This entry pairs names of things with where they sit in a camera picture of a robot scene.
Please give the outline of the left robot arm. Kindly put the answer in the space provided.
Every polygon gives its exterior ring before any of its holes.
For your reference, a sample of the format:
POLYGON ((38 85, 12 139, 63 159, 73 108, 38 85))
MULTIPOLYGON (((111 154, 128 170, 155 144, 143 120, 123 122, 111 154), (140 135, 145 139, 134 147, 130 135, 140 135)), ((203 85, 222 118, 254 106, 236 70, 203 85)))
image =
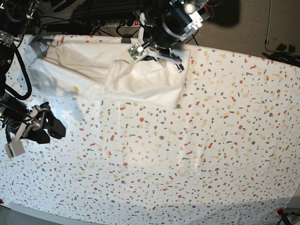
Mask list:
POLYGON ((184 70, 174 47, 192 37, 210 17, 206 0, 161 0, 150 2, 142 12, 135 11, 140 28, 137 41, 127 50, 135 62, 149 57, 167 60, 184 70))

